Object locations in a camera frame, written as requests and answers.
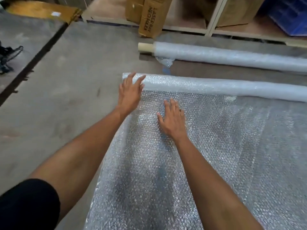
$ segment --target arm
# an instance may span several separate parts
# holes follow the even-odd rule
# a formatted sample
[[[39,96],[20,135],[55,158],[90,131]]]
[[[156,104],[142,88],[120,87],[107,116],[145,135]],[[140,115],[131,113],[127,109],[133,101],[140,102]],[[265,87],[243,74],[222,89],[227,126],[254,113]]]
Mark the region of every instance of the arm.
[[[132,84],[134,75],[120,84],[118,104],[110,114],[59,149],[30,175],[48,182],[57,191],[61,203],[59,221],[82,197],[116,131],[138,106],[145,76]]]
[[[189,140],[184,111],[177,101],[165,100],[165,117],[158,115],[162,131],[175,142],[204,229],[262,229],[230,186]]]

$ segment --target black sleeve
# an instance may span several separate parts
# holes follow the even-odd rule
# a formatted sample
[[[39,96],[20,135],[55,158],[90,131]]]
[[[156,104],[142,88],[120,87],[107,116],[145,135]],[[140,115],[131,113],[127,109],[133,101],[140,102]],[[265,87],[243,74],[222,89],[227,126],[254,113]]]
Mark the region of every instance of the black sleeve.
[[[0,196],[0,228],[55,229],[60,201],[56,190],[40,179],[28,179]]]

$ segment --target person's right arm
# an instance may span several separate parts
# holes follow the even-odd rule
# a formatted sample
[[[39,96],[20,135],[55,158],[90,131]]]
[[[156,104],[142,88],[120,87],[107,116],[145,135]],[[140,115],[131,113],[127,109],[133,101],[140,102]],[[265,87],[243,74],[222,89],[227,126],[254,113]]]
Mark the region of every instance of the person's right arm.
[[[158,115],[162,131],[178,149],[185,174],[204,229],[263,229],[230,186],[189,140],[184,111],[177,101],[164,101],[165,117]]]

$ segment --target person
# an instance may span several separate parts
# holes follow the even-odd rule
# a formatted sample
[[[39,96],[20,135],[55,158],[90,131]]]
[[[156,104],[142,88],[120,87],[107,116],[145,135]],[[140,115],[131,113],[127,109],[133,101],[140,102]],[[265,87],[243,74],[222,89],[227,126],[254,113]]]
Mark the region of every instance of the person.
[[[118,104],[44,161],[23,182],[0,197],[1,229],[54,229],[85,193],[124,119],[141,99],[145,76],[135,73],[119,86]],[[184,110],[177,101],[164,101],[165,116],[157,113],[161,130],[178,149],[195,204],[205,229],[262,229],[230,186],[191,143]]]

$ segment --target gray floor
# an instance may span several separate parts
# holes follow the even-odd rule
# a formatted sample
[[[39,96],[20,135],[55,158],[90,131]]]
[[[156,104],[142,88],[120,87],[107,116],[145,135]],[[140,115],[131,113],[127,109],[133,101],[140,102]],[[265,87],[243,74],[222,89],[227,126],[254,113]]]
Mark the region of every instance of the gray floor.
[[[305,49],[167,32],[160,41],[307,57]],[[273,81],[307,85],[278,71],[175,61],[170,70],[140,55],[136,28],[72,23],[52,50],[0,107],[0,193],[114,108],[123,72]],[[83,229],[96,177],[57,229]]]
[[[46,43],[64,25],[63,22],[22,17],[0,12],[0,41],[2,46],[24,50],[8,63],[14,71],[0,75],[0,93],[15,79]]]

